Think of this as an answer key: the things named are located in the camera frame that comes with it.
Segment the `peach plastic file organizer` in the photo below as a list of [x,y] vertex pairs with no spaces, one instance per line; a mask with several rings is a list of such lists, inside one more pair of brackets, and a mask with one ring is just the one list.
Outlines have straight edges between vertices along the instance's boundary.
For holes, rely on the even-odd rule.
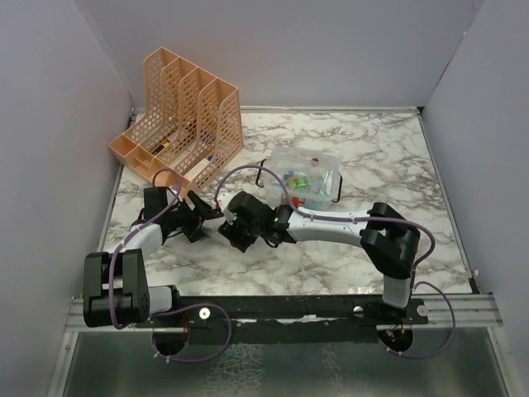
[[164,47],[143,66],[145,113],[109,149],[147,181],[199,192],[243,148],[239,90]]

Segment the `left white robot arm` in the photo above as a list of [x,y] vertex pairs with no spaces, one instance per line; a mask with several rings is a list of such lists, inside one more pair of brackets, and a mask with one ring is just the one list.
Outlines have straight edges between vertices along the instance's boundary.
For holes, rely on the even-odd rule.
[[161,324],[177,324],[183,314],[179,292],[173,285],[150,287],[145,260],[171,237],[184,235],[190,242],[206,236],[203,224],[222,218],[193,191],[191,202],[168,198],[164,187],[143,191],[144,206],[131,230],[115,247],[93,252],[84,260],[83,320],[87,327],[122,329],[155,316]]

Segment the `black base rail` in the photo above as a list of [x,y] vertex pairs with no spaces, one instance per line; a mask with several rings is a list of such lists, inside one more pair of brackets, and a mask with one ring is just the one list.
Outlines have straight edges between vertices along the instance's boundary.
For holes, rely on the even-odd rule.
[[182,314],[156,317],[137,325],[156,336],[185,334],[191,344],[374,343],[377,331],[426,325],[423,299],[393,309],[379,294],[183,296]]

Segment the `clear plastic medicine box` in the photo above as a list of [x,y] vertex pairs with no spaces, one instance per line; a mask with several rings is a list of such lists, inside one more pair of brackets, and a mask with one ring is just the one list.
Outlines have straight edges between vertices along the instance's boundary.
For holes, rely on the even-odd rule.
[[277,146],[260,166],[275,174],[271,176],[260,170],[255,181],[264,188],[265,202],[272,208],[286,204],[287,197],[297,207],[320,211],[341,200],[343,177],[340,161],[334,155]]

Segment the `clear teal sachet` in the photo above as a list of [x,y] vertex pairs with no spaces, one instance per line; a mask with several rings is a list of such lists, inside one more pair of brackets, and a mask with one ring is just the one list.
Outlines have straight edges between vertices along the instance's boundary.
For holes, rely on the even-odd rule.
[[332,196],[332,186],[333,186],[333,179],[334,179],[334,171],[328,170],[323,176],[322,176],[322,186],[320,189],[320,194],[325,195],[328,197]]

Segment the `green small medicine box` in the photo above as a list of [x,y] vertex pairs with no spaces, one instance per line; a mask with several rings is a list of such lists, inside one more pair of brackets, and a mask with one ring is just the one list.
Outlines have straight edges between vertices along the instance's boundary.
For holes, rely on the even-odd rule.
[[304,189],[308,186],[309,183],[305,176],[290,177],[288,179],[288,187],[290,189]]

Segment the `clear teal blister packs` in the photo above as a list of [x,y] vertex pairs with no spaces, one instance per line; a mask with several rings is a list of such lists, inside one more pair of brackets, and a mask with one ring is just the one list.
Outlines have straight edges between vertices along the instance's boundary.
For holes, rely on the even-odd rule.
[[324,184],[311,184],[305,189],[305,206],[316,210],[327,210],[333,200]]

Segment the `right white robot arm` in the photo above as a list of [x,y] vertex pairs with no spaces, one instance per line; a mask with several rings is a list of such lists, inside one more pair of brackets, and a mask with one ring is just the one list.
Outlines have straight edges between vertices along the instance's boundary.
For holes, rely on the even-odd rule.
[[421,233],[385,203],[366,212],[332,213],[282,204],[271,208],[246,192],[221,194],[217,208],[225,217],[218,232],[246,251],[257,239],[276,248],[282,243],[333,242],[363,249],[384,277],[381,317],[399,323],[409,314],[412,270]]

